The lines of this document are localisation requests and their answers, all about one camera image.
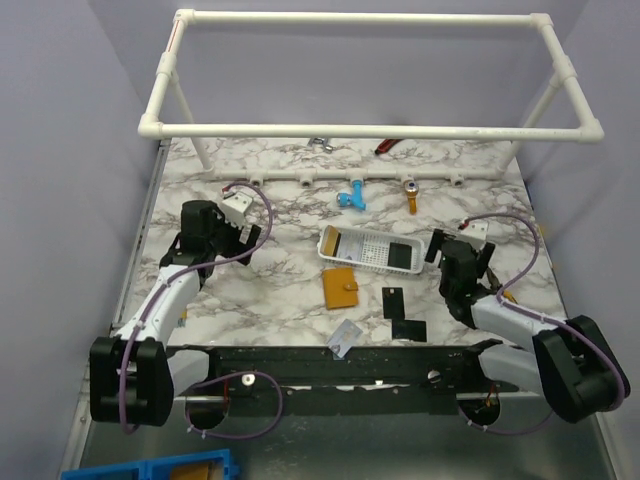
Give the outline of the white plastic basket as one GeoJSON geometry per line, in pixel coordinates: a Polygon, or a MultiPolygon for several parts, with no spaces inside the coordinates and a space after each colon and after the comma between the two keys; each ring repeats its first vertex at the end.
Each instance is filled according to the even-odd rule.
{"type": "Polygon", "coordinates": [[[423,240],[417,237],[398,235],[395,233],[382,232],[356,227],[336,227],[341,233],[349,232],[361,235],[363,238],[363,250],[360,262],[340,260],[336,257],[326,257],[319,253],[322,232],[317,243],[318,255],[327,261],[345,264],[351,267],[373,270],[379,273],[395,273],[406,275],[418,275],[424,269],[426,246],[423,240]],[[387,265],[389,244],[391,242],[403,243],[412,246],[412,266],[410,270],[403,270],[389,267],[387,265]]]}

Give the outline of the black credit card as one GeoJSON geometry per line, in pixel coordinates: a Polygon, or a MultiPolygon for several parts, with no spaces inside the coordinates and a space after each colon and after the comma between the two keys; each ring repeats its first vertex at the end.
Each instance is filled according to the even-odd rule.
{"type": "Polygon", "coordinates": [[[388,320],[404,320],[404,295],[401,287],[382,288],[383,315],[388,320]]]}
{"type": "Polygon", "coordinates": [[[426,342],[426,322],[410,319],[393,319],[391,321],[391,336],[394,340],[426,342]]]}
{"type": "Polygon", "coordinates": [[[412,266],[412,246],[391,242],[389,244],[389,253],[387,265],[389,267],[410,270],[412,266]]]}

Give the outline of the tan leather card holder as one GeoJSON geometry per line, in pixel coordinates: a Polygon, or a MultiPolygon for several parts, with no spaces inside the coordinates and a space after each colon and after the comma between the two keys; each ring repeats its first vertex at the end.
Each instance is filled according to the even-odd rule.
{"type": "Polygon", "coordinates": [[[358,305],[359,286],[350,267],[330,268],[322,273],[325,306],[328,310],[358,305]]]}

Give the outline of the white credit card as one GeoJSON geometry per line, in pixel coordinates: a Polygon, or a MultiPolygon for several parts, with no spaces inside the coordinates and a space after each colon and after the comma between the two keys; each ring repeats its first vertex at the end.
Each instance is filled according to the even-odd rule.
{"type": "Polygon", "coordinates": [[[334,360],[343,360],[349,350],[358,343],[363,331],[352,321],[344,320],[330,336],[326,345],[334,360]]]}

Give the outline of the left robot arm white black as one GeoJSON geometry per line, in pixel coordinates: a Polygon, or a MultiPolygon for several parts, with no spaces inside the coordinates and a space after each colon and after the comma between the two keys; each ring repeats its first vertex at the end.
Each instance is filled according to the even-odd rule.
{"type": "Polygon", "coordinates": [[[220,368],[203,353],[169,357],[168,340],[215,266],[247,265],[261,229],[245,224],[251,198],[241,192],[220,201],[183,203],[180,230],[159,262],[156,283],[133,317],[111,337],[99,337],[89,353],[93,420],[125,429],[163,425],[174,397],[189,385],[214,393],[220,368]]]}

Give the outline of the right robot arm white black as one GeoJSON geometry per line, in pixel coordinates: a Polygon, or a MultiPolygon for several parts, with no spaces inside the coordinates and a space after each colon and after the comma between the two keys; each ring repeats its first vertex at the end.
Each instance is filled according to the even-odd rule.
{"type": "Polygon", "coordinates": [[[425,259],[441,272],[439,293],[465,326],[498,335],[472,350],[460,379],[480,392],[503,381],[543,397],[568,423],[618,408],[631,385],[596,322],[585,315],[548,317],[481,284],[494,245],[440,229],[425,259]]]}

